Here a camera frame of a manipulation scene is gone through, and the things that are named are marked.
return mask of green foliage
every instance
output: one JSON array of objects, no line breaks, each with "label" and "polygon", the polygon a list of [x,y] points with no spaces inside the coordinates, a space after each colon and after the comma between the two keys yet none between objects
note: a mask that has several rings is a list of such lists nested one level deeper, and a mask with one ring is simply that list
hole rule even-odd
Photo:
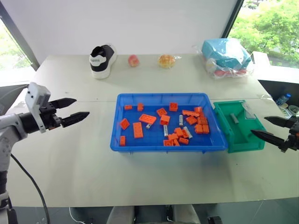
[{"label": "green foliage", "polygon": [[299,68],[299,1],[261,1],[256,10],[246,4],[229,37],[239,39],[249,53],[261,51]]},{"label": "green foliage", "polygon": [[26,68],[30,61],[16,45],[0,21],[0,70]]}]

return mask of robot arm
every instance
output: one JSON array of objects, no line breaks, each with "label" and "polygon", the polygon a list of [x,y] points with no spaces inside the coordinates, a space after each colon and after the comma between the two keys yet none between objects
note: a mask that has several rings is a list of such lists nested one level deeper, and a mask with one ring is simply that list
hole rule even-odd
[{"label": "robot arm", "polygon": [[26,138],[29,133],[52,130],[60,125],[67,127],[82,121],[89,112],[78,112],[67,118],[56,115],[56,109],[64,108],[76,100],[63,98],[49,102],[50,92],[36,83],[30,83],[25,97],[28,113],[9,114],[0,116],[0,223],[16,224],[16,214],[9,204],[6,191],[7,170],[13,145]]}]

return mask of green plastic tray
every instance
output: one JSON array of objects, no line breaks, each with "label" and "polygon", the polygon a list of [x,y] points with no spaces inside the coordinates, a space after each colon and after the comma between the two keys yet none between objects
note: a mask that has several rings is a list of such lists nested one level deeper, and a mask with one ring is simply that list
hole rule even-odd
[{"label": "green plastic tray", "polygon": [[[215,102],[215,113],[228,141],[228,152],[245,152],[261,150],[265,142],[256,137],[250,130],[266,130],[262,123],[256,119],[245,119],[245,109],[242,106],[245,100]],[[233,113],[239,123],[236,124],[231,117]]]}]

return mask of floor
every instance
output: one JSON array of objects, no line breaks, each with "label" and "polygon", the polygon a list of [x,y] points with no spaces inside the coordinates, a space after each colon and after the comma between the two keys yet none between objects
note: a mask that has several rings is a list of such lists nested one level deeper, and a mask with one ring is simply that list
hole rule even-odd
[{"label": "floor", "polygon": [[[207,217],[220,216],[223,224],[298,224],[299,197],[240,203],[195,204],[202,224]],[[45,224],[43,208],[15,207],[19,224]],[[111,207],[72,209],[78,221],[105,224]],[[74,224],[68,208],[49,208],[52,224]]]}]

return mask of blue plastic tray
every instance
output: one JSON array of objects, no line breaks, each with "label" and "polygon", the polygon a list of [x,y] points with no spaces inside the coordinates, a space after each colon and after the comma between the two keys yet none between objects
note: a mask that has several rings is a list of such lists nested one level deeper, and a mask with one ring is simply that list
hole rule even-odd
[{"label": "blue plastic tray", "polygon": [[[169,103],[178,103],[178,111],[170,112]],[[138,103],[144,104],[142,112],[137,111]],[[132,105],[132,110],[124,110],[124,105]],[[156,110],[163,107],[167,111],[167,115],[171,117],[168,124],[168,133],[173,133],[174,129],[178,127],[178,117],[182,114],[182,110],[194,111],[194,107],[201,106],[203,112],[207,117],[210,133],[196,134],[194,125],[189,125],[184,116],[184,126],[187,126],[193,138],[189,140],[187,146],[163,146],[164,137],[163,126],[160,125],[160,117]],[[142,122],[143,138],[135,139],[133,134],[133,123],[139,122],[141,114],[148,114],[156,116],[157,120],[148,130],[146,123]],[[126,130],[122,130],[120,122],[127,118],[130,126]],[[126,146],[119,146],[120,136],[126,136]],[[118,152],[171,152],[171,151],[217,151],[228,148],[228,143],[224,134],[219,128],[218,121],[212,109],[208,96],[204,93],[155,93],[155,94],[120,94],[117,97],[115,118],[113,124],[113,131],[111,136],[110,147]]]}]

